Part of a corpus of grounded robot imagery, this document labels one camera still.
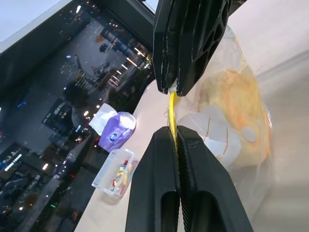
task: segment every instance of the plastic bag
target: plastic bag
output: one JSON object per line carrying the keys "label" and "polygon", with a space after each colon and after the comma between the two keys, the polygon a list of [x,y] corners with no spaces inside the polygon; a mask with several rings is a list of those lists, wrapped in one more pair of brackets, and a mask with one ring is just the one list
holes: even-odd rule
{"label": "plastic bag", "polygon": [[230,27],[203,76],[174,111],[177,125],[197,131],[227,169],[252,218],[272,179],[272,125]]}

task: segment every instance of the glass window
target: glass window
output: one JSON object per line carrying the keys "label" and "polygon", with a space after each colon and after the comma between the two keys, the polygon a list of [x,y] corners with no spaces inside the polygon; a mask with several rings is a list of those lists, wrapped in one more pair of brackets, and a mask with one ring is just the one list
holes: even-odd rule
{"label": "glass window", "polygon": [[153,80],[151,51],[107,9],[73,1],[47,26],[48,57],[0,100],[3,232],[74,230],[108,155],[89,121],[104,103],[133,113]]}

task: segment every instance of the yellow cable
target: yellow cable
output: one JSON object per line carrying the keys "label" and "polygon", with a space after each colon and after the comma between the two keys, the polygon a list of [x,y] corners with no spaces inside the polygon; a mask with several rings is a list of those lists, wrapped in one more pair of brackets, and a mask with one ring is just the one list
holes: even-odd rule
{"label": "yellow cable", "polygon": [[174,112],[174,105],[176,104],[177,101],[178,97],[176,95],[176,92],[171,92],[169,99],[169,128],[175,142],[176,151],[177,151],[177,125]]}

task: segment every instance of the table surface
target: table surface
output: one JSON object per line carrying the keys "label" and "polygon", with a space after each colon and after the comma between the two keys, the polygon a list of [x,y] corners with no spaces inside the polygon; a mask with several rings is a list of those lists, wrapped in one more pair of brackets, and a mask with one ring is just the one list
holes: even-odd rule
{"label": "table surface", "polygon": [[[284,5],[280,2],[249,0],[229,19],[257,75],[274,122],[275,181],[253,219],[254,230],[261,232],[289,232],[295,228],[307,231],[304,228],[309,228],[305,216],[309,213],[309,179],[304,165],[309,162],[305,142],[309,137],[309,124],[303,123],[309,119],[309,110],[305,107],[305,99],[309,97],[306,65],[309,40],[305,38],[309,30],[304,20],[309,2],[285,1]],[[134,113],[137,128],[123,147],[141,158],[152,134],[167,125],[168,101],[169,96],[159,93],[152,82]],[[119,202],[111,204],[96,190],[75,231],[124,231],[129,191],[130,187]]]}

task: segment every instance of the logo on tissue box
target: logo on tissue box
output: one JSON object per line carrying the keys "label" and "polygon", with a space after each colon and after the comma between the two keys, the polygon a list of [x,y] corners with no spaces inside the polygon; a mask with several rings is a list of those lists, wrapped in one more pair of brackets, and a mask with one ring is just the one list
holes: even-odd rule
{"label": "logo on tissue box", "polygon": [[115,141],[116,138],[117,138],[117,134],[116,133],[110,135],[110,140],[111,141]]}

